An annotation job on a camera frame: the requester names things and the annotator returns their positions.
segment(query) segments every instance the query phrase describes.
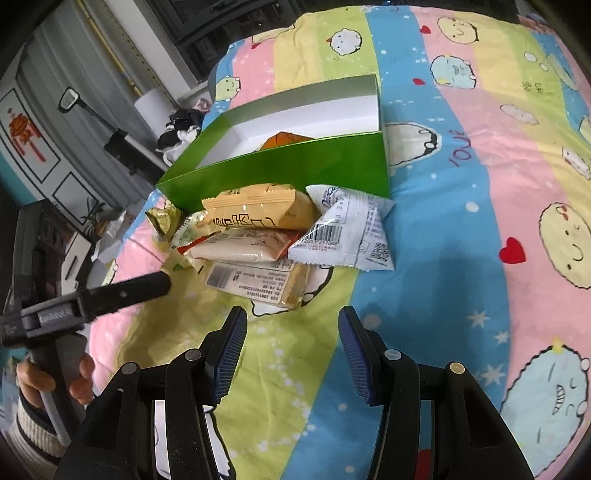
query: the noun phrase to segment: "qr code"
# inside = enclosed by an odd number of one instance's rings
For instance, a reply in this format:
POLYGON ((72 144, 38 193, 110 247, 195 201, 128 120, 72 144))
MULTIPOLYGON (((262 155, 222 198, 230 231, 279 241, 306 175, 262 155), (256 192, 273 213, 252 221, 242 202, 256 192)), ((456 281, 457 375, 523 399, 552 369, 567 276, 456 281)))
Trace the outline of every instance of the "qr code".
POLYGON ((370 258, 377 260, 378 262, 387 262, 390 257, 390 251, 388 245, 376 242, 374 250, 371 252, 370 258))

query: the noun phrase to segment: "finger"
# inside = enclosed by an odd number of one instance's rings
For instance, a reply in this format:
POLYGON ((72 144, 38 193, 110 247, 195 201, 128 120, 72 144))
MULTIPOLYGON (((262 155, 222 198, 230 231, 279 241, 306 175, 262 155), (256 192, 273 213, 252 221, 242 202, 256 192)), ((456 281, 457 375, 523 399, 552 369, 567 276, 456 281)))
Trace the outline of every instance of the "finger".
POLYGON ((90 403, 94 397, 92 393, 92 380, 78 377, 70 384, 70 395, 82 405, 90 403))
POLYGON ((85 353, 80 360, 80 375, 87 380, 92 380, 95 371, 95 361, 88 353, 85 353))
POLYGON ((28 385, 40 392, 53 392, 56 381, 28 359, 17 365, 17 377, 21 385, 28 385))
POLYGON ((21 383, 20 387, 22 396, 25 397, 27 402, 29 402, 31 405, 33 405, 33 407, 38 408, 39 410, 45 410, 43 400, 41 399, 41 394, 38 390, 35 390, 32 386, 24 383, 21 383))
POLYGON ((55 390, 56 382, 51 375, 25 359, 17 365, 17 377, 25 399, 34 407, 45 410, 39 391, 55 390))

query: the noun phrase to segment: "sleeve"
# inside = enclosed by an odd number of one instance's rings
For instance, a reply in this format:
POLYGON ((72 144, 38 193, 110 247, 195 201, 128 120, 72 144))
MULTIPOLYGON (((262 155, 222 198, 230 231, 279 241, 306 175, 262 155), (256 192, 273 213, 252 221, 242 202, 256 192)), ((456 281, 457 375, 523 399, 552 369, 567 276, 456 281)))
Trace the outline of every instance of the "sleeve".
POLYGON ((35 479, 53 478, 66 452, 57 440, 47 414, 33 407, 21 393, 17 417, 7 431, 12 451, 35 479))

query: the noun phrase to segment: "barcode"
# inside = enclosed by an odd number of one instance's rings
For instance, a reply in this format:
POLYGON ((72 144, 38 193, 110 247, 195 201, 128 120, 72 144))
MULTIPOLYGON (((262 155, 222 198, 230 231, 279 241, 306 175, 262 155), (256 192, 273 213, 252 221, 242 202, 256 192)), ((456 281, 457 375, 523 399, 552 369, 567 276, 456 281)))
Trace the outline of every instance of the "barcode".
POLYGON ((325 242, 330 245, 338 245, 340 234, 343 227, 339 225, 314 225, 304 237, 304 242, 321 243, 325 242))
POLYGON ((207 279, 207 285, 215 288, 226 288, 230 276, 234 272, 231 267, 223 267, 222 265, 215 265, 212 272, 207 279))
POLYGON ((374 258, 377 261, 387 262, 390 256, 388 245, 376 242, 374 250, 371 252, 370 258, 374 258))

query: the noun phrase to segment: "red decoration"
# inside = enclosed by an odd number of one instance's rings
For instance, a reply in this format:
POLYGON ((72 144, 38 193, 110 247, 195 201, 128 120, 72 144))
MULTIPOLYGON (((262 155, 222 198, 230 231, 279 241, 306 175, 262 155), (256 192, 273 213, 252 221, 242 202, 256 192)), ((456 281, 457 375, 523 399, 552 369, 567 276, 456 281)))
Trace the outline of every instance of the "red decoration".
POLYGON ((37 156, 40 162, 45 163, 47 160, 43 154, 39 151, 37 146, 33 143, 33 138, 41 138, 41 133, 33 123, 33 121, 26 116, 24 113, 15 115, 12 108, 8 109, 8 113, 11 116, 11 121, 8 124, 10 130, 10 140, 14 145, 14 148, 21 154, 25 154, 25 145, 29 145, 33 153, 37 156))
POLYGON ((517 264, 525 262, 525 251, 519 240, 510 236, 506 247, 501 248, 499 258, 503 263, 517 264))

